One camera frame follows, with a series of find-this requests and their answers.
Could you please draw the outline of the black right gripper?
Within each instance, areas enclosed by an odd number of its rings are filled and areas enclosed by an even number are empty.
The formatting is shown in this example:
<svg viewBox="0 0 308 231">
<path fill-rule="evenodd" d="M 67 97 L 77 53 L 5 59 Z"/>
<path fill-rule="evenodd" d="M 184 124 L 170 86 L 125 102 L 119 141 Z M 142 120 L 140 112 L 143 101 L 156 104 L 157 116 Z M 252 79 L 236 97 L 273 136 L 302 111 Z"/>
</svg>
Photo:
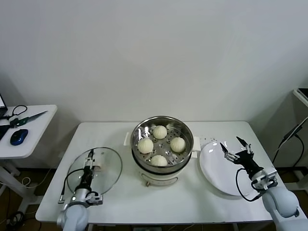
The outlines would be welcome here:
<svg viewBox="0 0 308 231">
<path fill-rule="evenodd" d="M 227 148 L 220 143 L 221 149 L 224 153 L 224 158 L 228 161 L 242 165 L 246 170 L 248 175 L 255 175 L 256 173 L 260 172 L 263 167 L 260 167 L 254 160 L 253 160 L 253 151 L 251 148 L 251 144 L 248 144 L 244 139 L 240 137 L 236 137 L 239 143 L 246 149 L 244 151 L 238 152 L 236 154 L 230 153 Z"/>
</svg>

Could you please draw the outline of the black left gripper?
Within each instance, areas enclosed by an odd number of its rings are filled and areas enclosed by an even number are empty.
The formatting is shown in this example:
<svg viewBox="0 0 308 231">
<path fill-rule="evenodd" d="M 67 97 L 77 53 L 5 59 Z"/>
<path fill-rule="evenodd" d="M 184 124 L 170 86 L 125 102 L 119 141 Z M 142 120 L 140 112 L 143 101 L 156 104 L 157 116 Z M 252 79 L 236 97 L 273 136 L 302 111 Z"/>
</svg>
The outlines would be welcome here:
<svg viewBox="0 0 308 231">
<path fill-rule="evenodd" d="M 79 185 L 76 187 L 78 189 L 87 189 L 91 191 L 92 179 L 96 177 L 97 168 L 93 166 L 93 156 L 94 149 L 90 149 L 88 156 L 85 160 L 85 167 L 83 168 L 83 175 L 81 177 Z"/>
</svg>

